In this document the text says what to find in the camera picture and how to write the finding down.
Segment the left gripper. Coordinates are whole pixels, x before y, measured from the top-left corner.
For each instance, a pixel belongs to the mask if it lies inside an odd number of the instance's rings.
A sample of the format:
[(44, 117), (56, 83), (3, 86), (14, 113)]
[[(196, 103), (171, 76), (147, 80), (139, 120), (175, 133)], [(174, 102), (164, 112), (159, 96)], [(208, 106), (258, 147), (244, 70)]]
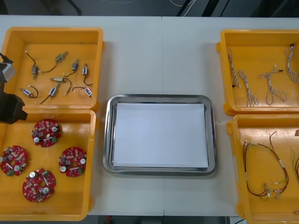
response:
[(27, 119), (28, 114), (23, 110), (23, 100), (14, 94), (2, 93), (0, 96), (0, 122), (13, 124)]

